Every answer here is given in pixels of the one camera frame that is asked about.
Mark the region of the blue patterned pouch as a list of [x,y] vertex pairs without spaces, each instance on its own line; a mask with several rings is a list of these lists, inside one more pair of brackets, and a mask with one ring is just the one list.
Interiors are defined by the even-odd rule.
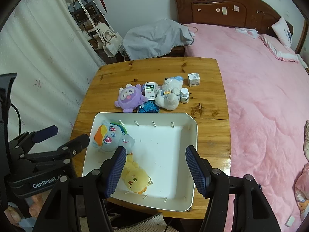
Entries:
[[157,106],[154,101],[145,102],[137,108],[138,113],[158,113],[159,110],[159,106]]

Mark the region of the pink pajama clothes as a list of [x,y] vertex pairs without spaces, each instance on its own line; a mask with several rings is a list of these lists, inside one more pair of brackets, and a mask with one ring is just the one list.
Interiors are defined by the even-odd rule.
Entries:
[[297,206],[300,210],[301,221],[308,215],[308,201],[309,201],[309,174],[308,163],[305,165],[302,174],[295,183],[295,198]]

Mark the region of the white floral curtain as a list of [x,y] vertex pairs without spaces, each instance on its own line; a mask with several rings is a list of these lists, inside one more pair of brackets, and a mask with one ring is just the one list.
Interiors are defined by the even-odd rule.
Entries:
[[1,31],[1,73],[17,73],[8,136],[58,128],[33,153],[69,141],[90,83],[104,64],[69,13],[69,3],[21,0]]

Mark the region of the dark wooden headboard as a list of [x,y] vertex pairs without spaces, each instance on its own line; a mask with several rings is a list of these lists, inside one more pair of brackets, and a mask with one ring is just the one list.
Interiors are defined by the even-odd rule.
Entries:
[[177,21],[255,29],[275,37],[272,29],[281,16],[262,0],[175,0]]

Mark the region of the green white medicine box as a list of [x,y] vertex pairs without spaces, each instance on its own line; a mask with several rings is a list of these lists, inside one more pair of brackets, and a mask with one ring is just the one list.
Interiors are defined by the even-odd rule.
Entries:
[[155,100],[158,92],[158,84],[156,82],[146,82],[144,86],[144,96],[148,100]]

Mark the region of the small white box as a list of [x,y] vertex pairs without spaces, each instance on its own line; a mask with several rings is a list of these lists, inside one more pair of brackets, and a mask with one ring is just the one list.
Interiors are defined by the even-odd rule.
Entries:
[[188,85],[189,85],[189,87],[200,85],[200,76],[199,76],[198,73],[189,73],[188,74]]

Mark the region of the blue pony plush toy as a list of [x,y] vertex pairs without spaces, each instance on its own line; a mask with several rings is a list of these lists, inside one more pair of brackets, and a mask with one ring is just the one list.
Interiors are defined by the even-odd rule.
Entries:
[[103,121],[97,128],[92,145],[104,152],[114,152],[119,146],[126,149],[127,154],[132,153],[135,144],[134,138],[128,134],[126,128],[117,123]]

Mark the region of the purple plush toy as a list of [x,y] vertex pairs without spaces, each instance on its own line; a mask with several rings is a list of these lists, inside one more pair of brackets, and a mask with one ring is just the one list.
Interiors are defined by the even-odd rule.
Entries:
[[125,88],[119,89],[119,95],[115,101],[115,106],[121,108],[124,113],[133,113],[134,110],[143,103],[148,102],[148,98],[143,96],[141,85],[135,86],[128,83]]

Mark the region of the pink bed blanket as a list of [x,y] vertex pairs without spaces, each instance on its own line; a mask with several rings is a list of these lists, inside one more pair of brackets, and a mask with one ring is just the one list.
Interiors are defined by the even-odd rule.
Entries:
[[234,28],[189,24],[189,57],[218,62],[226,93],[230,173],[251,174],[262,186],[282,231],[300,224],[294,185],[307,159],[303,152],[308,120],[308,74],[297,62],[277,59],[260,38]]

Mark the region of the white pink pillow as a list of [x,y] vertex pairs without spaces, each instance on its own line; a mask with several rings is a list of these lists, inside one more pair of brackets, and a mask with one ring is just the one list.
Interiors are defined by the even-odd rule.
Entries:
[[287,49],[292,45],[292,33],[283,17],[281,17],[275,24],[271,25],[273,31],[278,37],[279,41]]

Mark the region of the white bear plush toy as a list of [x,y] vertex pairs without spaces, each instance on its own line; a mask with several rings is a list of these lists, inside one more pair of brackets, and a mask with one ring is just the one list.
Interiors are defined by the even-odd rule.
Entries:
[[181,76],[165,78],[163,85],[158,89],[155,104],[167,111],[175,110],[180,102],[180,91],[183,86]]

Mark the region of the dark blue bag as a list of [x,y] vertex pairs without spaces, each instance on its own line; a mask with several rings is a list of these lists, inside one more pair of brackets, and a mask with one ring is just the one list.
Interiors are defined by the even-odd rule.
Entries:
[[93,0],[80,0],[80,2],[76,0],[68,6],[68,10],[77,25],[81,25],[89,20],[85,11],[88,12],[90,18],[95,18],[100,15]]

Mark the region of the yellow chick plush toy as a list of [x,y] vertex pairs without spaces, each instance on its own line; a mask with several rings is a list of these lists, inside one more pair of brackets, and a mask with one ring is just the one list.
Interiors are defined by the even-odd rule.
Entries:
[[153,184],[151,177],[134,160],[133,153],[126,156],[121,179],[124,181],[128,190],[136,194],[143,194],[147,190],[147,187]]

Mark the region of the pink frilled pillow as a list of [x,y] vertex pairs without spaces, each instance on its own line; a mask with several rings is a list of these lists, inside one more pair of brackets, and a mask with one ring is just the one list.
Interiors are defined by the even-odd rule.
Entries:
[[275,37],[262,34],[259,35],[259,39],[264,45],[270,50],[270,52],[281,61],[285,62],[298,62],[296,53],[291,48],[286,48],[281,42]]

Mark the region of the beige patterned sock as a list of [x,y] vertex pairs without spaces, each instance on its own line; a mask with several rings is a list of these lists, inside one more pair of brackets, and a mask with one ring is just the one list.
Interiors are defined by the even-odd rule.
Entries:
[[304,126],[303,151],[306,159],[309,161],[309,120],[306,121],[306,124]]

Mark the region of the white handbag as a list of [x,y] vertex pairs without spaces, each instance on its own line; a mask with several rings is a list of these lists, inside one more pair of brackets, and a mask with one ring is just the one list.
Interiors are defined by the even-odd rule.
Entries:
[[113,58],[117,55],[122,48],[123,39],[119,33],[114,33],[111,30],[106,30],[102,33],[104,40],[103,50],[109,58]]

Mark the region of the white pill bottle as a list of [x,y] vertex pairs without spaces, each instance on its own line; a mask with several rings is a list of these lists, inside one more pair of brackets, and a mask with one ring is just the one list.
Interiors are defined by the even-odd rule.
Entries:
[[180,101],[185,104],[188,103],[190,99],[190,93],[187,88],[183,87],[180,91]]

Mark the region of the white plastic tray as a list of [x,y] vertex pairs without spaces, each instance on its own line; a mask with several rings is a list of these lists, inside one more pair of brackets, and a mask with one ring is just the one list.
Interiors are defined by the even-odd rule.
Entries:
[[100,124],[122,124],[135,140],[133,157],[147,172],[153,184],[143,194],[128,190],[119,180],[112,198],[157,210],[185,212],[193,204],[194,182],[188,169],[185,150],[197,147],[197,123],[186,113],[98,113],[90,132],[83,175],[98,169],[112,157],[94,147]]

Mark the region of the grey cloth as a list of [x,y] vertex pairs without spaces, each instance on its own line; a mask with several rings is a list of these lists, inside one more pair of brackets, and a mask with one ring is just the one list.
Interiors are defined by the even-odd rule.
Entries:
[[123,39],[123,47],[130,60],[158,58],[175,47],[191,45],[193,36],[186,25],[171,19],[130,29]]

